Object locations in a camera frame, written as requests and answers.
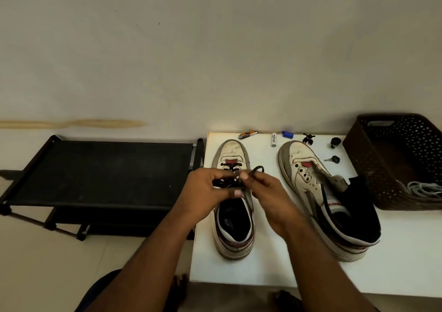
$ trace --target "person's right arm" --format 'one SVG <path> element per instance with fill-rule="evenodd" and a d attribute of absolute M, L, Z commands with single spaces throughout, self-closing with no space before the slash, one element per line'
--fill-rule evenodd
<path fill-rule="evenodd" d="M 240 175 L 259 200 L 273 230 L 284 239 L 302 304 L 310 312 L 373 312 L 316 231 L 292 202 L 279 179 L 256 172 Z"/>

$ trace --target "white sneaker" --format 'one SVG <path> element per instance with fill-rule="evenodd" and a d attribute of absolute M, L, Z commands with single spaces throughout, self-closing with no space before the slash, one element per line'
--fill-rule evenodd
<path fill-rule="evenodd" d="M 279 168 L 304 203 L 313 225 L 337 259 L 361 259 L 379 242 L 381 227 L 363 177 L 332 176 L 312 149 L 300 141 L 284 143 Z"/>
<path fill-rule="evenodd" d="M 227 140 L 218 148 L 212 167 L 231 171 L 250 169 L 247 151 L 239 141 Z M 249 190 L 242 191 L 243 198 L 224 200 L 210 213 L 213 240 L 225 259 L 246 257 L 255 241 L 251 194 Z"/>

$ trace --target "fingernail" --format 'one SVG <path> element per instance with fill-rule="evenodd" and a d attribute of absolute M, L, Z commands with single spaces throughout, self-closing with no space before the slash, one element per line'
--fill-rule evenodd
<path fill-rule="evenodd" d="M 243 196 L 243 193 L 241 192 L 241 190 L 235 190 L 235 192 L 233 193 L 233 195 L 236 198 L 241 198 Z"/>

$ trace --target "black shoelace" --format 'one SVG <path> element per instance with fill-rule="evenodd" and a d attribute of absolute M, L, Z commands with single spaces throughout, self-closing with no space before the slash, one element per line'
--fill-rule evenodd
<path fill-rule="evenodd" d="M 224 170 L 231 170 L 233 172 L 239 171 L 238 168 L 235 168 L 236 166 L 242 166 L 241 163 L 238 163 L 238 164 L 237 163 L 235 163 L 235 164 L 221 163 L 221 165 L 228 167 L 228 169 L 224 168 Z M 261 172 L 264 172 L 264 167 L 262 165 L 258 165 L 257 167 L 255 167 L 255 169 L 253 169 L 249 173 L 249 176 L 253 177 L 255 172 L 257 172 L 257 170 L 259 170 L 259 169 L 261 169 Z M 238 187 L 241 189 L 246 188 L 239 176 L 238 177 L 229 177 L 229 178 L 224 178 L 224 179 L 215 179 L 214 181 L 212 181 L 212 185 L 220 187 L 222 189 L 225 187 Z"/>

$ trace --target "white tabletop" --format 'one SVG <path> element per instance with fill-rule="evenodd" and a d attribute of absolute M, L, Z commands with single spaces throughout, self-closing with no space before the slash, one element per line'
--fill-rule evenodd
<path fill-rule="evenodd" d="M 204 166 L 211 166 L 213 155 L 222 142 L 237 137 L 237 133 L 209 133 Z M 296 194 L 284 182 L 277 162 L 280 146 L 290 140 L 278 135 L 277 146 L 271 147 L 270 137 L 271 134 L 257 134 L 241 141 L 249 154 L 251 168 L 262 165 L 265 172 L 278 177 L 293 201 L 304 210 Z M 322 161 L 333 155 L 340 157 L 339 164 L 323 161 L 331 174 L 339 174 L 346 179 L 356 176 L 342 144 L 335 149 L 330 148 L 332 137 L 317 135 L 313 138 L 312 149 Z M 303 138 L 295 135 L 293 139 Z M 256 237 L 251 253 L 240 261 L 222 258 L 215 248 L 207 217 L 196 227 L 191 281 L 297 286 L 284 241 L 270 228 L 258 201 L 253 201 Z M 377 212 L 382 229 L 381 241 L 371 247 L 363 259 L 341 263 L 350 279 L 362 292 L 442 297 L 441 211 L 377 209 Z"/>

